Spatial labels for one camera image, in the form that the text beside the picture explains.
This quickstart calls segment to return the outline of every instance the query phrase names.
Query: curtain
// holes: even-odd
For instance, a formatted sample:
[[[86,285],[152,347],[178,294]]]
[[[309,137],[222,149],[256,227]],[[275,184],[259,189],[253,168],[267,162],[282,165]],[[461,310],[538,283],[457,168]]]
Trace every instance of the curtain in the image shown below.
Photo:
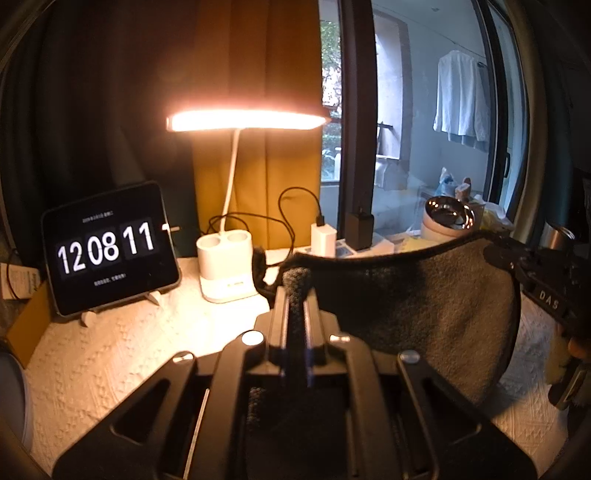
[[[195,45],[194,102],[262,99],[277,105],[322,104],[322,61],[317,0],[199,0]],[[201,229],[220,215],[228,183],[232,131],[193,136],[197,210]],[[322,129],[246,129],[241,133],[230,211],[280,218],[277,200],[290,186],[320,191]],[[282,202],[296,246],[310,244],[314,199],[289,192]],[[253,242],[264,248],[288,247],[285,227],[242,217]],[[243,228],[229,219],[226,229]]]

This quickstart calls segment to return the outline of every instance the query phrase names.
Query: digital clock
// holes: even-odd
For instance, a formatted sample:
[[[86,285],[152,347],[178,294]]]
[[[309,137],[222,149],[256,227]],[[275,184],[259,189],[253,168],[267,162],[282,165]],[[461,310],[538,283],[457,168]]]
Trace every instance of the digital clock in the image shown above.
[[[49,210],[41,228],[51,291],[62,316],[161,291],[180,281],[157,183]]]

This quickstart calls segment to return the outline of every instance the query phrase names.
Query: glass pane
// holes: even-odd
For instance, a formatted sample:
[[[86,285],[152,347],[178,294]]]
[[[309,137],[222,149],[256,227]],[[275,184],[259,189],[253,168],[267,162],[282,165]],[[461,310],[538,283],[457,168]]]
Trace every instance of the glass pane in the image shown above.
[[[505,178],[503,179],[499,204],[505,210],[509,210],[511,201],[519,193],[515,188],[522,172],[523,160],[527,151],[528,109],[515,37],[507,22],[494,8],[491,8],[491,13],[501,43],[507,81],[509,135],[507,138]]]
[[[372,213],[385,236],[420,229],[425,201],[469,179],[482,193],[491,97],[471,0],[373,0],[378,63]],[[440,188],[443,169],[453,177]]]
[[[333,121],[322,132],[322,170],[320,204],[324,219],[337,227],[340,182],[342,116],[342,62],[339,9],[336,0],[319,0],[320,38],[322,41],[323,104]]]

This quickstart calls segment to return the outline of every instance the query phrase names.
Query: table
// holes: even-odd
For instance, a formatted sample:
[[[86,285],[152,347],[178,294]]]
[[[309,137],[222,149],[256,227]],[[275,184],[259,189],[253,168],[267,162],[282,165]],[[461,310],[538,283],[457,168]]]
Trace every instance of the table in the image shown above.
[[[268,263],[287,250],[267,252]],[[255,296],[212,304],[199,288],[196,258],[178,261],[180,286],[161,297],[99,313],[91,328],[53,323],[26,372],[33,401],[32,455],[47,472],[57,458],[175,353],[196,356],[221,350],[268,311]],[[277,269],[265,278],[272,282]],[[485,410],[494,423],[534,460],[548,468],[566,439],[566,419],[547,401],[544,360],[552,319],[522,300],[515,352]]]

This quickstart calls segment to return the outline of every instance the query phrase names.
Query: label on box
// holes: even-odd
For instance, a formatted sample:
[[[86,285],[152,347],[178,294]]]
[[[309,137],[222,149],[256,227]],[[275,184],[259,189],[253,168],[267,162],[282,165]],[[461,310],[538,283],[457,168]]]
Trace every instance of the label on box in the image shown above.
[[[36,268],[10,265],[10,283],[19,299],[30,299],[41,284],[41,275]],[[0,287],[4,300],[16,300],[7,279],[7,264],[0,264]]]

